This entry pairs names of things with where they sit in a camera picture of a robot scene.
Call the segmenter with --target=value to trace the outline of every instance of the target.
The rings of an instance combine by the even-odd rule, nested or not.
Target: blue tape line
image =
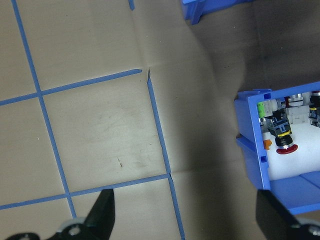
[[[185,240],[184,226],[182,224],[182,219],[181,219],[181,215],[180,215],[180,210],[179,210],[179,205],[178,205],[178,199],[177,199],[177,195],[176,195],[175,185],[174,185],[174,181],[172,179],[171,174],[169,174],[168,180],[169,180],[169,185],[170,185],[170,191],[171,191],[171,196],[172,196],[172,201],[173,201],[175,217],[176,217],[176,221],[178,223],[181,240]]]
[[[155,120],[155,126],[156,126],[156,130],[158,132],[160,145],[162,147],[162,155],[163,155],[163,159],[164,159],[165,169],[166,169],[167,173],[171,173],[168,153],[167,153],[165,139],[164,139],[164,134],[162,132],[157,103],[156,103],[155,92],[154,92],[154,88],[152,86],[150,76],[148,77],[147,86],[148,86],[148,90],[149,90],[149,96],[150,96],[153,116],[154,116],[154,120]]]
[[[160,145],[162,147],[162,154],[163,154],[165,169],[166,169],[166,172],[168,174],[168,181],[169,181],[169,186],[170,186],[170,191],[171,191],[171,196],[172,196],[172,202],[173,202],[175,217],[176,217],[176,221],[177,221],[177,224],[178,224],[181,240],[185,240],[185,231],[184,231],[184,227],[183,227],[183,224],[182,224],[182,219],[181,219],[181,215],[180,215],[180,211],[179,211],[179,205],[178,205],[178,199],[177,199],[177,195],[176,195],[174,181],[173,181],[172,176],[171,176],[171,169],[170,169],[170,163],[169,163],[168,153],[167,153],[166,144],[165,144],[165,138],[164,138],[164,135],[163,135],[163,132],[162,132],[162,128],[161,128],[161,123],[160,123],[160,118],[159,118],[159,113],[158,113],[158,108],[157,108],[157,103],[156,103],[155,92],[154,92],[154,88],[153,88],[153,85],[152,85],[152,82],[151,82],[151,78],[150,78],[150,70],[148,72],[147,86],[148,86],[148,90],[149,90],[149,96],[150,96],[150,100],[151,100],[151,105],[152,105],[155,125],[156,125],[156,129],[157,129],[157,132],[158,132]]]
[[[78,87],[82,87],[82,86],[86,86],[86,85],[90,85],[90,84],[101,83],[101,82],[105,82],[105,81],[109,81],[109,80],[113,80],[113,79],[118,79],[118,78],[130,76],[130,75],[134,75],[134,74],[139,74],[141,72],[142,72],[141,69],[132,69],[132,70],[123,71],[123,72],[115,73],[115,74],[108,75],[108,76],[97,77],[97,78],[93,78],[93,79],[89,79],[89,80],[71,83],[71,84],[64,85],[64,86],[54,87],[54,88],[42,91],[42,94],[43,95],[53,94],[53,93],[57,93],[57,92],[61,92],[61,91],[69,90],[69,89],[74,89],[74,88],[78,88]]]
[[[49,138],[50,138],[50,141],[51,141],[51,145],[52,145],[53,153],[54,153],[54,156],[55,156],[56,164],[57,164],[57,167],[58,167],[58,170],[59,170],[59,173],[60,173],[60,177],[61,177],[62,185],[63,185],[63,188],[64,188],[64,192],[68,195],[67,199],[68,199],[68,203],[69,203],[69,206],[70,206],[71,214],[72,214],[73,218],[76,218],[77,217],[76,211],[75,211],[74,205],[73,205],[71,197],[70,197],[70,191],[69,191],[69,188],[68,188],[66,175],[65,175],[64,169],[62,167],[60,155],[59,155],[59,152],[58,152],[57,143],[56,143],[56,140],[55,140],[54,133],[52,131],[51,123],[50,123],[48,112],[47,112],[46,105],[45,105],[45,101],[44,101],[44,98],[43,98],[42,95],[39,96],[39,102],[40,102],[40,106],[41,106],[41,109],[42,109],[42,113],[43,113],[46,129],[48,131]]]
[[[32,78],[33,78],[35,89],[36,89],[37,92],[39,92],[40,91],[40,86],[39,86],[39,82],[38,82],[38,77],[37,77],[37,74],[36,74],[36,69],[35,69],[35,66],[34,66],[34,62],[32,60],[31,54],[30,54],[30,48],[29,48],[29,44],[28,44],[28,41],[27,41],[25,29],[24,29],[24,26],[22,24],[22,20],[21,20],[21,16],[20,16],[20,13],[19,13],[17,1],[16,0],[11,0],[11,3],[12,3],[12,6],[13,6],[13,11],[14,11],[14,14],[15,14],[16,22],[17,22],[19,30],[20,30],[22,43],[23,43],[23,46],[24,46],[26,58],[27,58],[28,63],[29,63],[29,68],[30,68],[30,71],[31,71],[31,75],[32,75]]]
[[[106,185],[106,186],[100,186],[100,187],[90,188],[90,189],[81,190],[81,191],[75,191],[75,192],[71,192],[70,195],[72,197],[75,197],[75,196],[84,195],[84,194],[92,194],[92,193],[100,192],[103,189],[117,189],[117,188],[122,188],[130,185],[142,184],[142,183],[152,182],[160,179],[167,179],[168,177],[169,177],[168,174],[145,177],[137,180],[125,181],[125,182],[116,183],[112,185]]]
[[[0,101],[0,106],[7,105],[7,104],[13,104],[13,103],[20,102],[20,101],[23,101],[23,100],[34,99],[34,98],[37,98],[37,97],[38,97],[38,94],[36,92],[35,93],[31,93],[31,94],[27,94],[27,95],[23,95],[23,96],[17,96],[17,97],[14,97],[14,98],[10,98],[10,99],[6,99],[6,100]]]
[[[39,81],[38,81],[35,65],[34,65],[34,62],[33,62],[32,56],[31,56],[31,52],[30,52],[28,41],[27,41],[25,29],[24,29],[24,26],[23,26],[23,23],[22,23],[22,20],[21,20],[21,16],[20,16],[20,13],[19,13],[18,5],[17,5],[16,0],[11,0],[11,3],[12,3],[13,11],[14,11],[14,14],[15,14],[15,18],[16,18],[16,21],[17,21],[17,24],[18,24],[18,27],[19,27],[19,30],[20,30],[20,35],[21,35],[21,38],[22,38],[25,54],[26,54],[26,57],[27,57],[27,60],[28,60],[28,63],[29,63],[29,68],[30,68],[31,75],[32,75],[32,78],[33,78],[34,86],[35,86],[35,89],[36,89],[36,92],[37,92],[37,96],[39,98],[39,103],[40,103],[41,110],[42,110],[42,113],[43,113],[45,125],[46,125],[47,131],[49,133],[49,137],[50,137],[51,145],[52,145],[52,148],[53,148],[55,160],[56,160],[56,163],[57,163],[57,166],[58,166],[58,170],[59,170],[59,173],[60,173],[60,177],[61,177],[61,180],[62,180],[64,192],[67,194],[66,198],[68,200],[68,204],[69,204],[69,207],[70,207],[70,211],[71,211],[72,217],[76,218],[77,217],[76,211],[75,211],[74,205],[72,203],[72,199],[70,197],[70,192],[69,192],[69,188],[68,188],[68,185],[67,185],[66,176],[65,176],[64,170],[62,168],[60,156],[59,156],[59,153],[58,153],[58,148],[57,148],[57,145],[56,145],[54,134],[52,132],[52,128],[51,128],[50,120],[49,120],[49,117],[48,117],[45,101],[44,101],[44,98],[42,96],[42,92],[41,92],[41,89],[40,89],[40,84],[39,84]]]
[[[134,0],[129,0],[129,6],[130,6],[130,9],[133,11],[133,10],[135,10],[135,2],[134,2]]]
[[[67,197],[66,194],[61,194],[61,195],[48,196],[48,197],[28,200],[28,201],[15,202],[15,203],[10,203],[10,204],[6,204],[6,205],[1,205],[0,210],[22,207],[22,206],[31,205],[31,204],[39,204],[39,203],[44,203],[44,202],[48,202],[48,201],[64,199],[66,197]]]

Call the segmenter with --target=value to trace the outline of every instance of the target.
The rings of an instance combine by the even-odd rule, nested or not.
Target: orange part
[[[263,141],[263,147],[265,150],[270,150],[270,145],[272,144],[272,141],[270,139],[264,140]]]

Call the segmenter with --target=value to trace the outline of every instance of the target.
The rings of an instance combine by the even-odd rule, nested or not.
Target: blue storage bin
[[[184,19],[190,19],[193,25],[199,22],[201,15],[252,1],[253,0],[181,0],[181,5]]]
[[[237,138],[237,143],[243,151],[248,178],[257,189],[271,190],[292,214],[320,210],[320,171],[315,170],[292,177],[270,180],[268,172],[269,153],[267,154],[263,144],[257,104],[266,100],[319,90],[320,81],[275,91],[255,89],[239,92],[238,99],[234,101],[238,128],[241,134]],[[313,128],[312,131],[318,131],[318,127],[310,125],[310,128]],[[312,147],[318,149],[318,145],[319,141],[317,140]],[[303,155],[303,159],[308,158],[308,154],[302,150],[298,148],[297,151],[301,151],[300,154]]]

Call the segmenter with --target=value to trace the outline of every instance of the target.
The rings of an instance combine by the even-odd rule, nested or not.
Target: yellow ring
[[[281,134],[278,134],[278,137],[283,137],[283,136],[286,136],[286,135],[288,135],[288,134],[290,134],[290,133],[291,133],[291,130],[286,131],[286,132],[281,133]]]

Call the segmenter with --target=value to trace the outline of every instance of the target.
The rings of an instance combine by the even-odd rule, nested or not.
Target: electrical component
[[[272,117],[266,118],[266,124],[269,132],[275,136],[275,144],[278,154],[290,154],[298,149],[298,145],[294,144],[290,134],[291,127],[284,109],[273,112]]]
[[[269,131],[262,133],[263,147],[265,150],[270,150],[270,146],[272,145],[271,141],[271,133]]]
[[[320,128],[320,91],[312,91],[309,105],[310,124]]]
[[[287,101],[287,107],[299,107],[304,104],[304,98],[302,96],[302,93],[291,95],[289,97],[286,97],[285,99]]]
[[[285,113],[290,124],[302,124],[308,120],[309,106],[304,105],[302,93],[287,96]]]
[[[256,105],[258,109],[259,118],[270,117],[274,111],[283,109],[286,107],[286,101],[284,97],[278,99],[271,99],[267,101],[261,101]]]

